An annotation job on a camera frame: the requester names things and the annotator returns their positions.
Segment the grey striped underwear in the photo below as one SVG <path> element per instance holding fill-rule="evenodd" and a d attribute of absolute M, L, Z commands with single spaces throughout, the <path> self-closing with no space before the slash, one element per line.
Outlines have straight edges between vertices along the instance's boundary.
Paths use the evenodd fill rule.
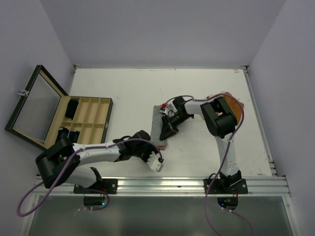
<path fill-rule="evenodd" d="M 151 127 L 151 142 L 159 147 L 160 150 L 165 150 L 168 142 L 159 139 L 162 130 L 162 113 L 160 105 L 153 106 L 152 127 Z"/>

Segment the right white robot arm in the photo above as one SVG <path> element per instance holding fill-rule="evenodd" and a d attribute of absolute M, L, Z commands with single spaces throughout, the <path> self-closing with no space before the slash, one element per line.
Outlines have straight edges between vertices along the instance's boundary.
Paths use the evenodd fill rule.
<path fill-rule="evenodd" d="M 185 100 L 183 96 L 176 96 L 170 99 L 176 111 L 172 116 L 162 116 L 159 139 L 163 141 L 174 136 L 179 132 L 180 124 L 195 115 L 201 115 L 208 131 L 216 139 L 220 157 L 220 168 L 210 180 L 209 188 L 230 193 L 242 180 L 236 162 L 234 136 L 244 121 L 244 109 L 237 99 L 227 93 L 219 93 L 203 100 L 193 96 L 189 98 L 190 100 Z"/>

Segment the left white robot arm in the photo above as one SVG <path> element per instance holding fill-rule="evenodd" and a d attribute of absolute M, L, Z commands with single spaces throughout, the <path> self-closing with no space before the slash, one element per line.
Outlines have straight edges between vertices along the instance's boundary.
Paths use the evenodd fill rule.
<path fill-rule="evenodd" d="M 144 130 L 97 145 L 72 143 L 63 138 L 39 155 L 35 163 L 47 189 L 70 183 L 97 193 L 101 190 L 102 180 L 94 165 L 128 161 L 132 157 L 140 158 L 156 172 L 163 167 L 159 148 Z"/>

